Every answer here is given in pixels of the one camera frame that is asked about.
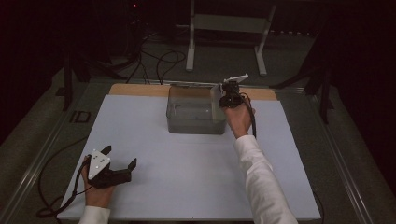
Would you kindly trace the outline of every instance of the desk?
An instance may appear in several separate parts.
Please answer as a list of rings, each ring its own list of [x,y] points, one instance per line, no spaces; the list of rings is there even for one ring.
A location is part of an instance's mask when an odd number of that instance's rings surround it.
[[[168,89],[169,86],[116,84],[103,101],[79,162],[93,148],[108,145],[113,148],[108,155],[113,170],[124,169],[137,157],[132,182],[118,186],[115,191],[110,218],[251,220],[245,180],[232,150],[231,130],[227,127],[223,135],[169,133],[165,116]],[[320,218],[274,92],[243,91],[250,94],[260,111],[256,113],[258,141],[267,146],[264,153],[273,162],[291,211],[298,219]],[[65,198],[71,193],[74,178],[71,183]],[[77,197],[58,218],[78,219],[83,206],[84,197]]]

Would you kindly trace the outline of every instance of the clear container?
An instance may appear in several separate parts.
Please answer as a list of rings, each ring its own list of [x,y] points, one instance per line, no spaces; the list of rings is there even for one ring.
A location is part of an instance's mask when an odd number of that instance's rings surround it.
[[[169,133],[223,134],[226,118],[210,88],[171,87],[166,109]]]

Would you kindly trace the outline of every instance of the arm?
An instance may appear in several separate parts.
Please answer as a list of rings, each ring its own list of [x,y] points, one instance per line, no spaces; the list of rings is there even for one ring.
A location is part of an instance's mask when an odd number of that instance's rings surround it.
[[[241,104],[236,108],[223,108],[223,111],[236,138],[234,148],[241,170],[246,176],[245,187],[254,222],[297,223],[272,171],[271,163],[265,158],[254,136],[248,135],[251,121],[247,107]]]
[[[87,166],[82,169],[81,175],[84,179],[85,208],[79,224],[106,224],[110,216],[108,205],[111,200],[115,186],[107,189],[97,189],[88,183]]]

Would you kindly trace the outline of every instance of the floor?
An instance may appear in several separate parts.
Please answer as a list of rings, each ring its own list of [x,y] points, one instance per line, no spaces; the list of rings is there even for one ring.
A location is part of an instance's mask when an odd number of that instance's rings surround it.
[[[243,85],[268,88],[295,75],[315,41],[301,35],[269,35],[263,52],[268,76],[260,77],[253,53],[254,42],[213,43],[200,38],[194,70],[186,72],[182,57],[187,53],[188,37],[183,32],[181,30],[182,35],[173,42],[166,42],[157,35],[147,41],[142,48],[144,67],[140,65],[129,82],[158,84],[157,75],[171,68],[163,76],[165,84],[218,83],[226,77],[248,73],[249,78]],[[241,34],[239,39],[248,38]],[[170,50],[178,53],[169,53],[163,60],[182,62],[173,66],[159,60]],[[118,73],[129,77],[136,66],[137,63],[132,64]],[[112,84],[125,82],[106,77],[94,68],[91,74],[89,83],[74,80],[73,104],[63,112],[64,98],[55,96],[63,86],[63,70],[59,71],[51,88],[1,146],[1,223],[57,222],[54,218],[36,217],[36,212],[45,206],[38,189],[49,202],[65,192],[103,97]],[[317,97],[303,92],[305,83],[306,79],[276,90],[322,214],[322,219],[300,223],[396,223],[396,200],[339,99],[337,89],[331,88],[329,124],[324,124],[318,115]],[[76,122],[72,119],[74,111],[90,112],[92,116],[88,122]],[[62,223],[77,222],[62,220]]]

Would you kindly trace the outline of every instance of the white shirt sleeve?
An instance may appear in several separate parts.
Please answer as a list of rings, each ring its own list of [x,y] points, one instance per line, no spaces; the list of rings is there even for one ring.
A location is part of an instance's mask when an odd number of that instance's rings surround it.
[[[252,135],[236,139],[234,148],[239,165],[246,176],[246,192],[255,224],[297,223],[291,213],[285,195]]]
[[[85,206],[84,214],[79,220],[79,224],[107,224],[110,216],[110,209]]]

